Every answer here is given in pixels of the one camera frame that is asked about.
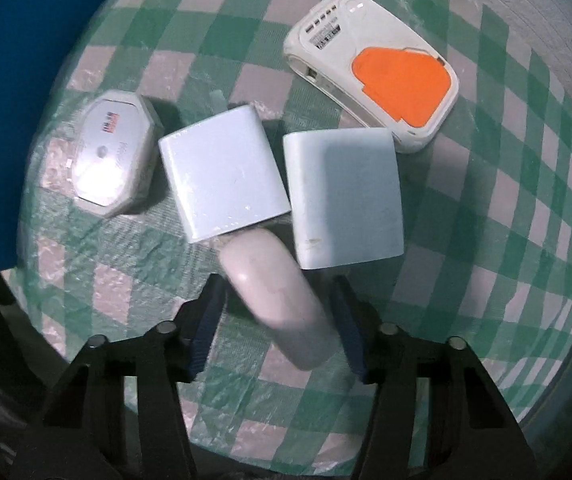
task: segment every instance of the octagonal white device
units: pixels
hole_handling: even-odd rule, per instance
[[[102,217],[125,212],[148,193],[161,124],[143,97],[110,90],[82,114],[72,165],[77,205]]]

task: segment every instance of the table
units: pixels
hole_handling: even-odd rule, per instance
[[[73,204],[80,108],[106,89],[137,91],[171,132],[209,117],[220,90],[255,105],[284,176],[284,134],[352,125],[281,56],[318,1],[109,0],[90,23],[36,136],[10,277],[67,359],[95,333],[136,336],[168,319],[220,270],[216,248],[187,243],[160,166],[133,214],[101,220]],[[521,420],[572,344],[572,96],[486,6],[375,1],[448,59],[460,97],[433,143],[398,156],[404,256],[341,270],[384,321],[467,339]],[[287,220],[272,227],[287,232]],[[207,368],[180,396],[193,442],[291,474],[350,471],[372,402],[341,351],[296,370],[235,298]]]

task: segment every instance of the barcode label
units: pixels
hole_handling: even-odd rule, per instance
[[[310,39],[310,43],[315,45],[319,50],[322,50],[341,31],[342,29],[339,23],[337,23],[337,18],[334,17],[330,23],[327,23],[322,30]]]

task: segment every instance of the oval white object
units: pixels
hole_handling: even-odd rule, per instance
[[[221,266],[255,319],[300,370],[312,370],[335,351],[335,329],[298,264],[277,236],[253,229],[220,252]]]

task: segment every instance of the screw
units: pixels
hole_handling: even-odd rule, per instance
[[[157,331],[160,334],[170,334],[177,329],[177,326],[172,321],[162,321],[157,325]]]
[[[380,332],[384,335],[395,335],[399,332],[399,328],[394,323],[382,323],[380,326]]]
[[[455,350],[463,350],[466,348],[466,341],[464,341],[461,337],[455,336],[448,339],[448,344],[451,348]]]
[[[108,338],[105,335],[92,335],[88,338],[86,344],[90,348],[98,348],[99,346],[103,345],[104,343],[108,342]]]

